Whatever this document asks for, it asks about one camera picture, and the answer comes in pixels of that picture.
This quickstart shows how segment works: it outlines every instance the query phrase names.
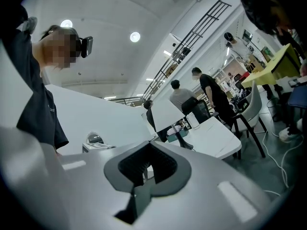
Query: black railing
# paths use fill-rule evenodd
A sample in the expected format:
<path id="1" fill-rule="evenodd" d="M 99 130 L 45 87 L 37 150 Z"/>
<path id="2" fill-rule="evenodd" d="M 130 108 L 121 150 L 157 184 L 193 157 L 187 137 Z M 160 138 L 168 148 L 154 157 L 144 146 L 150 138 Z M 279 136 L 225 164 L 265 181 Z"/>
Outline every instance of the black railing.
<path id="1" fill-rule="evenodd" d="M 183 59 L 193 49 L 195 43 L 203 38 L 203 34 L 208 28 L 220 17 L 220 15 L 228 8 L 230 4 L 218 0 L 196 23 L 192 30 L 180 42 L 172 55 L 167 59 L 164 65 L 156 74 L 154 80 L 149 84 L 148 88 L 143 94 L 143 99 L 149 99 L 161 87 L 165 79 L 167 79 L 176 67 L 183 61 Z"/>
<path id="2" fill-rule="evenodd" d="M 119 99 L 110 99 L 110 101 L 124 104 L 124 105 L 129 105 L 129 106 L 141 106 L 145 102 L 143 97 L 130 97 L 130 98 L 119 98 Z"/>

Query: white table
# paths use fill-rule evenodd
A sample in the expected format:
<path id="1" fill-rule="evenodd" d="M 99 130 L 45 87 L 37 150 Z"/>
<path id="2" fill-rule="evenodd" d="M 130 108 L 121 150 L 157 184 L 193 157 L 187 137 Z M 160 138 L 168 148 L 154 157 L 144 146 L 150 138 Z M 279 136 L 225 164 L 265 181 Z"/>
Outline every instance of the white table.
<path id="1" fill-rule="evenodd" d="M 242 147 L 241 141 L 215 117 L 200 124 L 197 129 L 190 129 L 183 138 L 194 146 L 194 150 L 218 159 L 224 159 Z M 175 140 L 170 144 L 180 146 Z"/>

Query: recessed light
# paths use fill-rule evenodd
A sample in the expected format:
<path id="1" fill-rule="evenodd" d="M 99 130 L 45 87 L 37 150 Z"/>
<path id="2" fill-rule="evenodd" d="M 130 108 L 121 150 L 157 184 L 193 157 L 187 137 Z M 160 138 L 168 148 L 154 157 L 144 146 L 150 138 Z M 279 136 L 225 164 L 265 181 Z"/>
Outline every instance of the recessed light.
<path id="1" fill-rule="evenodd" d="M 64 20 L 62 21 L 61 27 L 72 27 L 72 22 L 70 20 Z"/>
<path id="2" fill-rule="evenodd" d="M 105 97 L 104 99 L 109 100 L 109 99 L 115 99 L 115 98 L 116 98 L 116 96 L 110 96 L 110 97 Z"/>
<path id="3" fill-rule="evenodd" d="M 138 32 L 131 33 L 130 35 L 130 40 L 134 43 L 139 41 L 140 38 L 141 38 L 141 35 Z"/>
<path id="4" fill-rule="evenodd" d="M 171 56 L 172 54 L 171 53 L 169 53 L 168 51 L 166 51 L 166 50 L 164 50 L 164 52 L 163 53 L 165 53 L 166 55 L 168 55 L 168 56 Z"/>

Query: gray device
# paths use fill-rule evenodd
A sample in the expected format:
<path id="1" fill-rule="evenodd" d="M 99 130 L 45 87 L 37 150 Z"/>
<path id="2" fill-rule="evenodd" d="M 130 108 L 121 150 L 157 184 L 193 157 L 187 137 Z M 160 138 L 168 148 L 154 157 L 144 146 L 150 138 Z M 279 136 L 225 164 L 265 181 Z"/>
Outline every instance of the gray device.
<path id="1" fill-rule="evenodd" d="M 172 144 L 145 141 L 57 158 L 32 135 L 0 128 L 0 147 L 5 185 L 47 229 L 218 230 L 251 221 L 260 228 L 257 219 L 271 213 L 269 198 L 250 179 L 219 159 Z M 136 188 L 145 188 L 148 163 L 155 184 L 142 197 Z"/>

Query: gray floor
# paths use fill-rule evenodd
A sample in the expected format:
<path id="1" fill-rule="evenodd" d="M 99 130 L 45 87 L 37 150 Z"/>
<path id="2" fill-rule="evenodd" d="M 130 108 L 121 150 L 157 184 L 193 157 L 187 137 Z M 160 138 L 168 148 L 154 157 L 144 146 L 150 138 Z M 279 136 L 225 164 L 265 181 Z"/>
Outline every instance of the gray floor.
<path id="1" fill-rule="evenodd" d="M 283 143 L 279 140 L 278 137 L 275 137 L 271 130 L 278 135 L 279 131 L 286 128 L 283 122 L 271 122 L 270 114 L 267 108 L 267 98 L 266 92 L 261 92 L 262 99 L 262 110 L 260 111 L 260 117 L 266 126 L 268 133 L 265 137 L 264 144 L 267 146 L 269 153 L 277 160 L 279 165 L 281 164 L 284 153 L 292 147 L 298 145 L 302 138 L 299 137 L 297 140 L 291 143 Z M 263 128 L 260 124 L 257 124 L 255 127 L 255 132 L 261 132 Z M 256 134 L 260 143 L 264 137 L 264 133 Z M 249 136 L 247 138 L 246 133 L 240 138 L 242 142 L 241 150 L 241 160 L 235 159 L 232 156 L 224 159 L 229 165 L 234 167 L 240 173 L 246 175 L 248 178 L 257 183 L 263 190 L 270 190 L 277 193 L 283 193 L 286 190 L 286 187 L 283 183 L 283 177 L 281 169 L 278 168 L 275 162 L 269 157 L 262 158 L 259 152 L 259 149 L 254 141 L 254 139 Z M 298 164 L 301 161 L 301 156 L 303 153 L 303 146 L 301 145 L 295 150 L 290 151 L 284 160 L 284 169 L 287 172 L 288 185 L 293 185 L 295 179 L 297 178 Z M 268 193 L 270 198 L 274 199 L 276 196 Z"/>

